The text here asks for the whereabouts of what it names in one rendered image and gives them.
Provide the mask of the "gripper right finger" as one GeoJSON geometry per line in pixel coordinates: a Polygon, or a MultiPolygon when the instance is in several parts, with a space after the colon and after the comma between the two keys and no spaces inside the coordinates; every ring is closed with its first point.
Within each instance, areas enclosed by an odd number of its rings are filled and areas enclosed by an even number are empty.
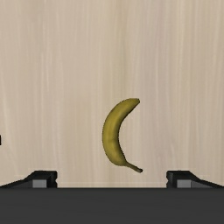
{"type": "Polygon", "coordinates": [[[168,171],[166,178],[167,188],[222,188],[222,185],[200,179],[190,171],[168,171]]]}

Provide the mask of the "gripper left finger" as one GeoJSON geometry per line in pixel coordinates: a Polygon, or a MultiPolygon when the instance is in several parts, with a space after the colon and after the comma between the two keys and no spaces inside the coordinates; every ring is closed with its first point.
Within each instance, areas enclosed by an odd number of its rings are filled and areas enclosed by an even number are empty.
{"type": "Polygon", "coordinates": [[[1,188],[57,188],[56,171],[34,171],[24,179],[1,185],[1,188]]]}

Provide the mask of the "yellow banana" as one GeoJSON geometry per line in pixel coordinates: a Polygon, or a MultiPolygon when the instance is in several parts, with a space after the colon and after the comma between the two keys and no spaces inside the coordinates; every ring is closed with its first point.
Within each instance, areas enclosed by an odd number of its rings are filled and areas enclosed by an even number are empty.
{"type": "Polygon", "coordinates": [[[102,127],[102,146],[112,164],[125,166],[141,173],[143,171],[141,168],[127,161],[119,142],[119,131],[124,119],[139,103],[139,99],[129,98],[112,108],[102,127]]]}

